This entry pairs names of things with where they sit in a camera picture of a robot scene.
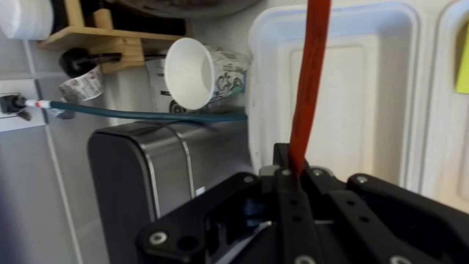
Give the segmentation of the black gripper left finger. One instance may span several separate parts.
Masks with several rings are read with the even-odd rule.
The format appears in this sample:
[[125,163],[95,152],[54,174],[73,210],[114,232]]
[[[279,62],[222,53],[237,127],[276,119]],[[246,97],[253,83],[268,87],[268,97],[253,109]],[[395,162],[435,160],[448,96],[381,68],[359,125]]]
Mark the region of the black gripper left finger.
[[300,178],[307,163],[276,144],[272,165],[235,174],[145,226],[136,237],[143,264],[212,264],[240,248],[237,264],[297,264],[313,259],[313,229]]

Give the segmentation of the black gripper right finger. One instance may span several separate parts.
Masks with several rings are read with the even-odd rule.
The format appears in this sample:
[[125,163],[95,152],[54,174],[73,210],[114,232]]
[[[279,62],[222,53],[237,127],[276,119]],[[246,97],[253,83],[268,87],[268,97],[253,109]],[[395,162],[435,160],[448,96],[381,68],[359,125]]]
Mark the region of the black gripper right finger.
[[357,264],[469,264],[469,215],[370,175],[300,177],[316,221],[329,222]]

